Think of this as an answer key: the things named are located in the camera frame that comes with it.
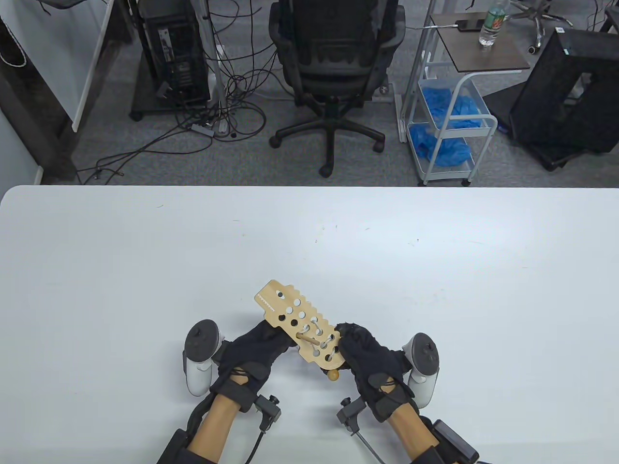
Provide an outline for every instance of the vr controller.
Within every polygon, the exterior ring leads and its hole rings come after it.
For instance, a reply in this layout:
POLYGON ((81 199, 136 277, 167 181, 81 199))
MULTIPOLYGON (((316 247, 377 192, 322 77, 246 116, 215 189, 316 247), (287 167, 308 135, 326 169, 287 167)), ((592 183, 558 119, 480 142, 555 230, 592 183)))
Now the vr controller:
MULTIPOLYGON (((213 364, 218 364, 228 342, 219 332, 217 324, 204 319, 194 325, 185 339, 183 371, 189 392, 201 397, 210 388, 213 364)), ((426 407, 436 385, 439 371, 438 350, 434 341, 425 333, 418 333, 402 347, 410 364, 408 385, 415 394, 417 407, 426 407)))

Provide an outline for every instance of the chair base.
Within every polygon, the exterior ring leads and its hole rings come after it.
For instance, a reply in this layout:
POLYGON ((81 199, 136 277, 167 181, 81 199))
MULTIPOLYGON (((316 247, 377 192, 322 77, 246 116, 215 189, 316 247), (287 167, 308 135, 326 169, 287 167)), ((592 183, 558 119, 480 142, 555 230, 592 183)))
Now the chair base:
POLYGON ((528 6, 520 1, 513 0, 511 4, 518 8, 521 12, 507 15, 505 17, 505 21, 510 21, 513 19, 530 19, 535 23, 535 43, 529 47, 530 54, 536 54, 542 48, 544 36, 546 35, 546 30, 544 29, 542 19, 547 21, 563 22, 570 27, 574 27, 569 19, 566 19, 563 16, 549 14, 548 8, 550 8, 550 5, 548 2, 542 1, 539 6, 528 6))
POLYGON ((275 135, 269 139, 269 145, 272 148, 279 148, 282 145, 284 137, 288 137, 289 135, 313 131, 315 129, 324 129, 327 132, 327 157, 325 164, 318 170, 318 173, 324 178, 328 178, 333 173, 333 167, 335 165, 335 131, 338 129, 356 132, 357 134, 362 134, 375 140, 376 142, 374 143, 373 150, 377 153, 383 152, 385 148, 385 135, 382 132, 375 131, 357 122, 344 119, 344 115, 358 104, 358 100, 351 100, 340 109, 339 99, 336 97, 329 97, 325 102, 324 110, 311 95, 304 95, 302 101, 309 106, 319 118, 279 129, 275 135))

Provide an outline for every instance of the floor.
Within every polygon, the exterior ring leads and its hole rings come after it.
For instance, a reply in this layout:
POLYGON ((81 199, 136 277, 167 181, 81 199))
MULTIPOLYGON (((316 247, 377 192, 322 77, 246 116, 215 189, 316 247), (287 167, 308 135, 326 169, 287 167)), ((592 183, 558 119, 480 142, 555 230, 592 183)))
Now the floor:
MULTIPOLYGON (((271 41, 267 32, 268 10, 272 0, 253 0, 253 8, 261 10, 254 16, 254 43, 256 49, 271 41)), ((249 3, 239 0, 241 13, 249 12, 249 3)), ((400 0, 406 8, 409 26, 423 23, 428 0, 400 0)), ((489 0, 477 0, 473 11, 487 9, 489 0)), ((587 16, 594 11, 594 1, 555 0, 553 12, 564 15, 577 28, 585 28, 587 16)), ((463 11, 470 0, 459 0, 458 11, 463 11)), ((236 6, 231 0, 210 0, 212 12, 233 15, 236 6)), ((230 19, 216 18, 215 26, 221 28, 230 19)), ((507 25, 531 64, 535 57, 526 53, 532 41, 534 27, 528 20, 518 20, 507 25)), ((230 28, 221 33, 221 39, 229 56, 250 53, 249 18, 239 18, 230 28)), ((404 89, 419 32, 408 30, 403 44, 397 50, 389 70, 391 82, 397 89, 404 89)), ((110 69, 105 84, 94 104, 87 122, 81 128, 80 141, 74 151, 78 168, 92 166, 98 158, 120 152, 128 152, 144 145, 175 125, 171 116, 152 116, 141 122, 128 118, 137 63, 139 44, 120 50, 110 69)), ((257 59, 259 67, 270 55, 264 53, 257 59)), ((251 60, 235 61, 235 70, 244 72, 251 68, 251 60)), ((476 83, 482 95, 522 82, 528 73, 507 77, 488 77, 476 83)), ((361 110, 350 113, 351 119, 369 125, 387 135, 386 148, 382 155, 372 151, 369 139, 357 134, 338 133, 336 136, 336 161, 334 174, 329 179, 318 175, 323 163, 324 134, 305 134, 284 140, 281 148, 274 150, 268 138, 280 127, 311 116, 307 108, 296 108, 270 77, 261 87, 261 96, 253 97, 267 115, 264 130, 249 140, 221 143, 215 141, 208 149, 192 155, 143 153, 122 170, 123 176, 113 178, 110 184, 138 185, 308 185, 308 186, 415 186, 418 179, 407 144, 397 137, 395 110, 390 103, 370 103, 361 110)), ((259 121, 251 116, 238 115, 247 129, 256 127, 259 121)), ((199 150, 208 144, 208 139, 195 133, 181 134, 164 140, 153 148, 165 152, 199 150)), ((109 173, 89 183, 103 184, 109 173)), ((459 185, 456 181, 435 183, 440 186, 459 185)), ((507 137, 497 134, 489 154, 482 165, 474 186, 487 187, 618 187, 619 156, 585 155, 553 173, 545 171, 523 149, 515 146, 507 137)))

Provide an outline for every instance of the gloved hand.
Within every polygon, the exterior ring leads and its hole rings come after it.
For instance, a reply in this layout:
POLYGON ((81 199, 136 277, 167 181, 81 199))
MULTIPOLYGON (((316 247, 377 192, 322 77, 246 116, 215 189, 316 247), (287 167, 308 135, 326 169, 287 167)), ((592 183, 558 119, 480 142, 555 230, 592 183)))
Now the gloved hand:
POLYGON ((245 403, 248 404, 249 397, 232 398, 232 396, 235 396, 235 392, 239 394, 239 392, 242 393, 243 391, 237 389, 234 385, 232 386, 232 391, 228 390, 230 384, 225 384, 230 379, 230 376, 246 376, 248 379, 247 383, 238 381, 236 383, 242 383, 243 388, 249 390, 249 392, 246 391, 246 395, 251 393, 255 399, 258 390, 262 388, 269 378, 273 362, 280 354, 295 345, 296 343, 281 328, 274 328, 265 320, 260 321, 248 333, 227 344, 219 362, 219 378, 210 388, 211 391, 221 393, 237 401, 241 404, 241 410, 245 412, 245 403))
POLYGON ((357 324, 338 324, 335 329, 340 333, 339 351, 346 361, 342 368, 350 368, 359 394, 379 422, 387 420, 404 403, 410 402, 417 409, 411 399, 414 394, 404 383, 410 363, 402 351, 382 346, 357 324), (381 387, 392 391, 386 393, 381 387))

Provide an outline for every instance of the plastic bottle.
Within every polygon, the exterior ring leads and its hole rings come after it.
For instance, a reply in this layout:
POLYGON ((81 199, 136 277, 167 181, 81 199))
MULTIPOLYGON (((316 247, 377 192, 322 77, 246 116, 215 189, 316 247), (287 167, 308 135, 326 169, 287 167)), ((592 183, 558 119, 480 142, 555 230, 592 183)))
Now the plastic bottle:
POLYGON ((486 21, 484 21, 482 31, 479 33, 479 43, 484 47, 494 44, 496 36, 499 35, 505 20, 509 2, 510 0, 495 0, 490 10, 488 10, 486 21))

